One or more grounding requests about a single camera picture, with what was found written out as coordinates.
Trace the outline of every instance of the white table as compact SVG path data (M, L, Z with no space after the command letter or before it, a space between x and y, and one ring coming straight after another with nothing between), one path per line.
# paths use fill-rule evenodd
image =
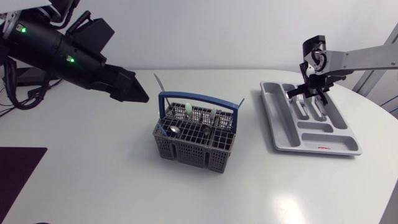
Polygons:
M0 119L2 146L47 147L4 223L377 223L398 178L398 121L341 86L330 95L357 157L276 151L260 81L276 70L139 70L150 101L120 103L62 83L30 111ZM160 88L239 103L224 174L161 159L152 135Z

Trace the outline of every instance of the black mat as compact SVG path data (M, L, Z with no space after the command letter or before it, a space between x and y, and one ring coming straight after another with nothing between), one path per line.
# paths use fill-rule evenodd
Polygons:
M47 148L37 147L0 147L0 223L46 151Z

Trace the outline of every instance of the basket handle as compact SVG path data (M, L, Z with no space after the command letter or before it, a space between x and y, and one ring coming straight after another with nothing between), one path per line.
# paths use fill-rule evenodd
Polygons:
M160 118L164 118L165 110L164 110L164 99L165 98L183 98L189 100L197 100L205 103L211 103L217 106L221 106L233 111L233 122L232 122L232 132L236 133L237 123L238 123L238 109L239 105L231 103L229 101L221 100L218 98L214 98L211 96L205 96L195 93L185 93L178 91L163 91L159 93L159 113Z

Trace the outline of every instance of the gray plastic basket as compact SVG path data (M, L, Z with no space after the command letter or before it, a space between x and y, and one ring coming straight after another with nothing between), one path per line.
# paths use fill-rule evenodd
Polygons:
M164 111L165 97L204 101L231 109L233 112L218 110L215 122L212 124L211 109L193 106L188 119L183 104L172 103ZM209 96L181 92L160 93L160 119L153 132L160 156L170 160L177 158L179 162L185 164L207 167L209 170L223 173L236 135L238 108L239 106L234 103ZM170 126L180 128L181 133L175 134ZM211 127L211 133L207 136L203 132L205 126Z

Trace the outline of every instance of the white wall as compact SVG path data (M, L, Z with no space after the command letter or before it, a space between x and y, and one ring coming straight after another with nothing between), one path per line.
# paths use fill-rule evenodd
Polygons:
M325 35L341 51L382 45L397 9L396 0L81 0L72 21L85 10L103 17L116 31L104 56L130 69L298 72L305 40ZM359 74L340 84L352 88Z

